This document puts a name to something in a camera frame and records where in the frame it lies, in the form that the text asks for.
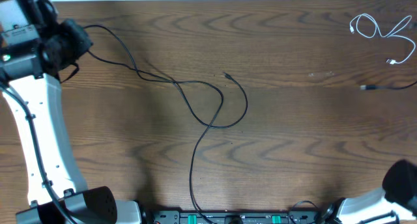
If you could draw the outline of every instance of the wood grain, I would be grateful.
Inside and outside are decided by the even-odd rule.
[[[126,42],[140,68],[223,90],[216,124],[249,110],[227,130],[210,130],[195,158],[194,191],[205,210],[274,210],[309,199],[319,205],[381,185],[387,169],[417,163],[417,91],[361,92],[376,83],[417,78],[412,48],[396,39],[365,39],[349,22],[367,12],[383,31],[417,12],[416,0],[132,1],[57,3],[61,20],[98,23]],[[372,24],[361,22],[363,31]],[[404,35],[417,39],[412,26]],[[97,55],[128,62],[105,31],[88,30]],[[151,208],[191,210],[188,172],[204,127],[169,84],[148,83],[125,68],[85,55],[63,85],[68,133],[89,187]],[[63,76],[70,70],[63,71]],[[219,96],[184,85],[209,121]],[[27,208],[23,153],[8,106],[0,100],[0,216],[14,223]]]

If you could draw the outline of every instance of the cable connector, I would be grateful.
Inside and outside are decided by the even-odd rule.
[[[378,89],[378,86],[376,85],[361,85],[360,86],[361,91],[376,90],[376,89]]]
[[[31,114],[31,115],[25,117],[26,120],[35,119],[35,118],[36,118],[35,114]]]
[[[387,59],[386,62],[389,64],[395,64],[397,61],[394,59]]]
[[[232,80],[233,78],[232,78],[232,76],[230,76],[229,74],[226,74],[225,72],[223,72],[224,73],[224,76],[227,78],[227,79],[230,79],[230,80]]]

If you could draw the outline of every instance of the coiled white cable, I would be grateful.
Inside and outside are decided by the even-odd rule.
[[[360,18],[362,17],[362,16],[364,16],[364,17],[366,17],[366,18],[368,18],[374,25],[375,25],[375,31],[373,32],[373,35],[372,36],[367,36],[367,35],[364,35],[362,32],[360,32],[359,31],[359,28],[358,28],[358,24],[359,24],[359,20],[360,20]],[[403,63],[403,62],[405,62],[408,58],[410,58],[410,56],[411,56],[411,54],[414,52],[414,50],[416,49],[416,43],[413,41],[413,40],[411,40],[411,39],[409,39],[409,38],[407,38],[407,37],[405,37],[405,36],[401,36],[401,35],[395,35],[396,33],[398,33],[398,32],[400,32],[401,30],[403,30],[409,23],[410,23],[410,21],[411,21],[411,16],[406,16],[406,17],[404,17],[404,19],[402,19],[389,33],[387,33],[386,35],[382,35],[381,34],[381,30],[379,29],[379,26],[378,26],[378,23],[377,23],[377,21],[371,16],[371,15],[369,15],[369,14],[366,14],[366,13],[363,13],[363,14],[360,14],[360,15],[357,15],[357,16],[355,16],[354,18],[353,18],[353,20],[351,20],[351,22],[350,22],[350,30],[351,30],[351,33],[353,34],[354,33],[354,29],[353,29],[353,26],[352,26],[352,22],[354,21],[354,20],[356,20],[356,31],[358,31],[358,33],[360,34],[360,35],[362,35],[362,36],[364,36],[364,37],[366,37],[366,38],[373,38],[376,34],[377,34],[377,31],[378,31],[378,33],[379,33],[379,36],[381,36],[381,38],[390,38],[390,37],[398,37],[398,38],[404,38],[404,39],[406,39],[406,40],[408,40],[408,41],[410,41],[411,43],[412,43],[412,45],[413,45],[413,48],[412,48],[412,51],[410,52],[410,54],[409,55],[407,55],[407,57],[405,57],[405,59],[403,59],[402,61],[400,61],[400,62],[397,62],[395,59],[388,59],[386,62],[387,63],[390,63],[390,64],[401,64],[401,63]],[[403,21],[405,21],[405,20],[407,20],[407,22],[400,28],[400,29],[397,29],[397,27],[398,26],[400,26],[402,23],[403,23]]]

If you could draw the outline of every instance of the black cord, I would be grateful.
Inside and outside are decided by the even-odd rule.
[[[88,53],[91,55],[91,56],[93,56],[95,59],[98,59],[99,61],[102,61],[102,62],[105,62],[105,63],[109,63],[109,64],[116,64],[116,65],[119,65],[119,66],[124,66],[124,67],[126,67],[126,68],[128,68],[129,70],[133,70],[133,71],[136,71],[136,73],[137,73],[137,75],[142,79],[142,80],[144,80],[144,81],[153,81],[153,82],[160,82],[160,83],[171,83],[171,84],[173,84],[176,88],[177,88],[177,90],[180,92],[180,94],[181,94],[181,96],[182,96],[182,98],[184,99],[184,101],[185,101],[185,103],[186,103],[186,105],[187,105],[187,107],[188,107],[188,109],[190,110],[190,112],[191,112],[191,114],[193,115],[193,117],[198,121],[198,122],[200,122],[200,124],[202,124],[202,125],[204,125],[204,126],[209,126],[207,123],[205,123],[205,122],[203,122],[195,113],[194,113],[194,111],[193,111],[193,109],[192,109],[192,107],[191,107],[191,105],[190,105],[190,103],[188,102],[188,99],[187,99],[187,97],[185,96],[185,94],[184,94],[184,92],[182,91],[182,89],[179,87],[179,84],[189,84],[189,83],[200,83],[200,84],[204,84],[204,85],[208,85],[209,87],[212,87],[213,89],[215,89],[217,92],[219,92],[219,94],[221,93],[221,91],[219,90],[219,89],[217,89],[215,86],[213,86],[213,85],[211,85],[210,83],[206,83],[206,82],[204,82],[204,81],[171,81],[170,79],[168,79],[168,78],[164,78],[164,77],[161,77],[161,76],[158,76],[158,75],[156,75],[156,74],[152,74],[152,73],[150,73],[150,72],[146,72],[146,71],[142,71],[142,70],[140,70],[138,67],[137,67],[137,65],[136,65],[136,62],[135,62],[135,60],[134,60],[134,58],[133,58],[133,56],[132,56],[132,54],[130,53],[130,51],[129,51],[129,49],[126,47],[126,45],[124,44],[124,42],[117,36],[117,35],[115,35],[111,30],[109,30],[108,28],[106,28],[106,27],[104,27],[104,26],[102,26],[102,25],[88,25],[88,26],[85,26],[84,27],[84,29],[88,29],[88,28],[91,28],[91,27],[98,27],[98,28],[101,28],[101,29],[104,29],[104,30],[106,30],[107,32],[109,32],[114,38],[116,38],[118,41],[119,41],[119,43],[122,45],[122,47],[124,48],[124,50],[126,51],[126,53],[128,54],[128,56],[129,56],[129,58],[130,58],[130,61],[132,62],[132,64],[133,64],[133,68],[132,67],[130,67],[130,66],[128,66],[127,64],[123,64],[123,63],[118,63],[118,62],[113,62],[113,61],[108,61],[108,60],[105,60],[105,59],[102,59],[102,58],[99,58],[98,56],[96,56],[95,54],[93,54],[91,51],[88,51]],[[155,80],[155,79],[148,79],[148,78],[145,78],[145,77],[143,77],[141,74],[147,74],[147,75],[150,75],[150,76],[152,76],[152,77],[156,77],[156,78],[158,78],[158,79],[160,79],[160,80]],[[245,97],[245,103],[246,103],[246,106],[245,106],[245,110],[244,110],[244,112],[243,112],[243,114],[240,116],[240,118],[238,119],[238,120],[236,120],[234,123],[232,123],[232,124],[230,124],[230,125],[227,125],[227,126],[211,126],[210,128],[214,128],[214,129],[226,129],[226,128],[230,128],[230,127],[232,127],[232,126],[234,126],[234,125],[236,125],[236,124],[238,124],[243,118],[244,118],[244,116],[246,115],[246,112],[248,111],[248,97],[246,96],[246,92],[245,92],[245,90],[242,88],[242,86],[236,81],[236,80],[234,80],[233,78],[232,78],[232,76],[230,76],[229,74],[226,74],[225,73],[225,77],[227,78],[227,79],[230,79],[234,84],[236,84],[238,87],[239,87],[239,89],[242,91],[242,93],[243,93],[243,95],[244,95],[244,97]]]
[[[129,70],[133,70],[133,71],[135,71],[136,72],[136,74],[142,79],[142,80],[145,80],[145,81],[153,81],[153,82],[160,82],[160,83],[170,83],[170,84],[172,84],[172,85],[174,85],[176,88],[177,88],[177,90],[180,92],[180,94],[181,94],[181,96],[182,96],[182,98],[184,99],[184,101],[185,101],[185,103],[186,103],[186,105],[187,105],[187,107],[188,107],[188,109],[190,110],[190,112],[191,112],[191,114],[194,116],[194,118],[200,123],[200,124],[202,124],[202,125],[204,125],[204,126],[206,126],[207,128],[206,128],[206,130],[203,132],[203,134],[200,136],[200,138],[198,139],[198,141],[197,141],[197,143],[195,144],[195,146],[194,146],[194,151],[193,151],[193,154],[192,154],[192,158],[191,158],[191,165],[190,165],[190,176],[189,176],[189,178],[188,178],[188,181],[189,181],[189,187],[190,187],[190,198],[191,198],[191,202],[192,202],[192,204],[193,204],[193,206],[194,206],[194,208],[195,208],[195,211],[207,222],[207,223],[210,223],[210,224],[214,224],[211,220],[209,220],[206,216],[204,216],[201,212],[201,209],[200,209],[200,207],[198,207],[198,205],[197,205],[197,203],[196,203],[196,201],[195,201],[195,197],[194,197],[194,192],[193,192],[193,188],[192,188],[192,171],[193,171],[193,167],[194,167],[194,157],[195,157],[195,152],[196,152],[196,150],[197,150],[197,147],[198,147],[198,144],[200,144],[200,141],[202,140],[202,138],[205,136],[205,134],[208,132],[208,130],[210,129],[210,128],[214,128],[214,129],[226,129],[226,128],[230,128],[230,127],[232,127],[232,126],[234,126],[234,125],[236,125],[237,123],[239,123],[243,118],[244,118],[244,116],[246,115],[246,112],[248,111],[248,97],[246,96],[246,93],[245,93],[245,91],[244,91],[244,89],[242,88],[242,86],[236,81],[236,80],[234,80],[233,78],[232,78],[232,76],[230,76],[229,74],[226,74],[226,73],[224,73],[225,74],[225,77],[227,78],[227,79],[230,79],[234,84],[236,84],[239,88],[240,88],[240,90],[242,91],[242,93],[243,93],[243,95],[244,95],[244,97],[245,97],[245,103],[246,103],[246,107],[245,107],[245,110],[244,110],[244,112],[243,112],[243,114],[242,114],[242,116],[238,119],[238,120],[236,120],[234,123],[232,123],[232,124],[230,124],[230,125],[227,125],[227,126],[213,126],[213,122],[216,120],[216,117],[218,116],[218,113],[220,112],[220,109],[222,108],[222,106],[223,106],[223,101],[224,101],[224,96],[223,96],[223,93],[221,92],[221,90],[219,89],[219,88],[217,88],[217,87],[215,87],[214,85],[211,85],[210,83],[206,83],[206,82],[204,82],[204,81],[175,81],[175,80],[170,80],[170,79],[168,79],[168,78],[164,78],[164,77],[161,77],[161,76],[158,76],[158,75],[156,75],[156,74],[152,74],[152,73],[150,73],[150,72],[146,72],[146,71],[142,71],[142,70],[140,70],[138,67],[137,67],[137,65],[136,65],[136,63],[135,63],[135,60],[134,60],[134,58],[133,58],[133,56],[132,56],[132,54],[130,53],[130,51],[129,51],[129,49],[126,47],[126,45],[123,43],[123,41],[117,36],[117,35],[115,35],[111,30],[109,30],[108,28],[106,28],[106,27],[104,27],[104,26],[102,26],[102,25],[88,25],[88,26],[86,26],[86,27],[84,27],[84,29],[88,29],[88,28],[91,28],[91,27],[98,27],[98,28],[101,28],[101,29],[104,29],[104,30],[106,30],[107,32],[109,32],[111,35],[113,35],[113,37],[115,37],[119,42],[120,42],[120,44],[122,45],[122,47],[124,48],[124,50],[127,52],[127,54],[128,54],[128,56],[129,56],[129,58],[130,58],[130,60],[131,60],[131,62],[132,62],[132,64],[133,64],[133,68],[131,68],[130,66],[128,66],[127,64],[124,64],[124,63],[117,63],[117,62],[113,62],[113,61],[107,61],[107,60],[105,60],[105,59],[102,59],[102,58],[99,58],[99,57],[97,57],[95,54],[93,54],[91,51],[88,51],[89,52],[89,54],[91,55],[91,56],[93,56],[95,59],[98,59],[99,61],[102,61],[102,62],[105,62],[105,63],[109,63],[109,64],[116,64],[116,65],[119,65],[119,66],[124,66],[124,67],[126,67],[126,68],[128,68]],[[152,77],[155,77],[155,78],[157,78],[157,79],[148,79],[148,78],[145,78],[145,77],[143,77],[141,74],[147,74],[147,75],[149,75],[149,76],[152,76]],[[187,99],[187,97],[186,97],[186,95],[184,94],[184,92],[182,91],[182,89],[180,88],[180,84],[190,84],[190,83],[199,83],[199,84],[204,84],[204,85],[208,85],[209,87],[211,87],[211,88],[213,88],[214,90],[216,90],[218,93],[219,93],[219,95],[220,95],[220,97],[221,97],[221,102],[220,102],[220,105],[219,105],[219,108],[217,109],[217,111],[216,111],[216,113],[214,114],[214,116],[213,116],[213,119],[211,120],[211,122],[210,122],[210,124],[207,124],[207,123],[205,123],[205,122],[203,122],[195,113],[194,113],[194,111],[193,111],[193,109],[192,109],[192,107],[191,107],[191,105],[190,105],[190,103],[188,102],[188,99]]]
[[[411,84],[405,85],[403,87],[378,86],[378,85],[362,85],[362,86],[360,86],[360,89],[363,90],[363,91],[382,90],[382,89],[399,91],[399,90],[403,90],[403,89],[407,89],[409,87],[412,87],[415,84],[417,84],[417,81],[415,81],[415,82],[413,82]]]
[[[294,217],[291,215],[291,212],[294,210],[295,207],[297,207],[300,204],[312,204],[316,209],[319,209],[313,202],[311,201],[298,201],[296,204],[293,205],[293,207],[290,208],[290,210],[288,211],[288,224],[289,224],[289,220],[291,220],[293,222],[293,224],[296,224],[294,221]]]
[[[36,162],[38,164],[39,173],[42,178],[42,185],[45,186],[46,191],[51,197],[52,203],[57,207],[58,211],[61,213],[61,215],[65,219],[67,219],[71,224],[76,224],[76,222],[67,214],[66,210],[59,204],[58,199],[56,198],[55,194],[52,191],[50,181],[46,177],[44,163],[42,162],[42,156],[40,155],[39,142],[38,142],[38,137],[36,135],[35,124],[33,123],[33,119],[35,118],[35,116],[31,114],[29,108],[26,106],[25,103],[23,103],[22,100],[20,100],[15,94],[7,90],[7,86],[5,84],[0,83],[0,89],[4,93],[9,95],[14,101],[16,101],[16,103],[18,103],[20,107],[23,109],[23,111],[25,112],[26,120],[27,120],[27,123],[29,124],[29,129],[30,129],[31,136],[32,136],[33,147],[35,148]]]
[[[79,65],[77,63],[71,63],[71,65],[75,66],[76,68],[71,72],[71,74],[64,81],[60,82],[61,84],[64,83],[65,81],[68,81],[79,72]]]
[[[369,219],[360,221],[359,224],[366,224],[366,223],[371,223],[374,222],[376,220],[380,220],[380,219],[384,219],[386,217],[395,217],[395,224],[399,224],[399,216],[397,213],[395,213],[393,210],[387,214],[383,214],[383,215],[379,215],[379,216],[375,216],[375,217],[371,217]]]

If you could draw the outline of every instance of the wooden table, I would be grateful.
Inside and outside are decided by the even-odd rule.
[[[416,15],[416,0],[132,1],[57,3],[60,18],[108,26],[142,70],[221,88],[216,124],[249,110],[227,130],[209,130],[195,158],[194,192],[204,210],[286,209],[318,205],[381,185],[398,159],[417,163],[417,88],[359,90],[362,84],[404,85],[416,78],[417,55],[401,39],[366,39],[349,22],[367,12],[388,32]],[[361,22],[363,32],[373,25]],[[417,40],[415,28],[403,32]],[[128,63],[118,42],[90,29],[92,51]],[[89,55],[63,85],[63,111],[74,155],[90,188],[150,208],[192,210],[188,173],[205,127],[170,84],[149,83]],[[66,76],[70,70],[63,71]],[[220,98],[202,85],[182,87],[209,121]],[[27,204],[27,173],[16,125],[0,98],[0,216],[14,223]]]

